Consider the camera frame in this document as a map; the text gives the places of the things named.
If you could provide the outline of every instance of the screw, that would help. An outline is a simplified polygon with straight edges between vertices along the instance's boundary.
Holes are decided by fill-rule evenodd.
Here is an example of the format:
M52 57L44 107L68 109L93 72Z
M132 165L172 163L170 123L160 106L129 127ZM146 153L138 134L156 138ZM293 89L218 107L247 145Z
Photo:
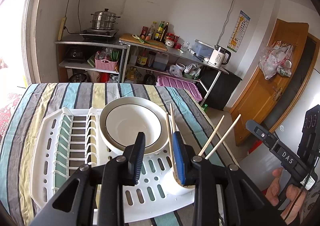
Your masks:
M89 169L89 165L88 164L82 164L80 167L80 171L86 171Z
M126 158L125 158L125 156L118 156L116 158L116 160L117 160L117 162L125 162Z
M200 157L200 156L194 156L194 157L192 158L192 160L193 160L194 162L201 162L202 157Z
M231 165L229 165L229 169L231 171L237 171L239 169L239 167L236 164L231 164Z

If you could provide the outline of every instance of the bowl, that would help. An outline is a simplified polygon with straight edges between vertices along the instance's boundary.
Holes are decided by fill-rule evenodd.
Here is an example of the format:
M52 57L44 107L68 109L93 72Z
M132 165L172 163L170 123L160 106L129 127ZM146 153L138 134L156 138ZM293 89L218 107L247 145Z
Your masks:
M126 146L135 143L138 132L146 136L145 155L159 153L168 143L165 111L140 97L122 97L108 103L99 117L104 143L122 155Z

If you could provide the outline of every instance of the white dish rack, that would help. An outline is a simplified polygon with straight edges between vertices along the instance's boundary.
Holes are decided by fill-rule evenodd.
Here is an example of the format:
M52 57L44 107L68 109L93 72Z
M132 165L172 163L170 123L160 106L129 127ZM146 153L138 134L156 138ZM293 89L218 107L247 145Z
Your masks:
M99 132L101 109L62 108L42 121L32 159L30 194L42 208L81 164L103 165L117 154ZM135 222L160 216L194 201L194 190L175 196L160 182L171 167L169 146L157 155L144 156L139 182L123 187L124 220ZM99 207L100 186L97 189ZM98 210L94 210L93 224Z

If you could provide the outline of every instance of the finger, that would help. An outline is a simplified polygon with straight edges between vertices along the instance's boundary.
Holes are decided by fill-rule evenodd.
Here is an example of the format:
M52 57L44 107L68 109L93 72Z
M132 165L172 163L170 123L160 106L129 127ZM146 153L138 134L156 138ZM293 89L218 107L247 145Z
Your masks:
M269 186L266 194L266 198L273 206L276 206L279 202L279 198L278 198L279 191L280 191L279 177L276 177L272 181L271 185Z
M289 185L289 187L287 188L287 192L286 192L286 195L287 195L287 198L291 201L289 203L289 205L284 209L284 211L282 212L281 214L281 217L284 219L289 210L291 209L296 197L299 195L300 193L300 189L294 185ZM286 219L286 224L290 224L291 222L293 222L293 220L296 218L298 212L300 211L301 209L301 206L304 202L304 199L306 197L306 192L303 191L300 195L300 197L298 198L298 200L296 201L296 203L294 204L288 218Z
M280 177L280 176L281 176L281 173L282 173L282 170L283 170L283 168L282 168L282 167L279 167L279 168L277 168L277 169L275 169L275 170L272 171L272 175L273 175L274 177Z

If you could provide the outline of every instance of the electric kettle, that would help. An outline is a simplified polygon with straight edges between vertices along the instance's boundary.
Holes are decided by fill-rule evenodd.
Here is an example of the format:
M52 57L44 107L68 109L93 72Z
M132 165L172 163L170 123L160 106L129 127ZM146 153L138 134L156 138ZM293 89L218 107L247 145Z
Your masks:
M226 54L228 55L228 58L225 62L223 62L223 60L226 57ZM222 64L227 64L230 60L230 57L231 52L229 50L226 50L225 48L222 48L220 46L214 46L214 50L209 59L209 63L216 67L220 67Z

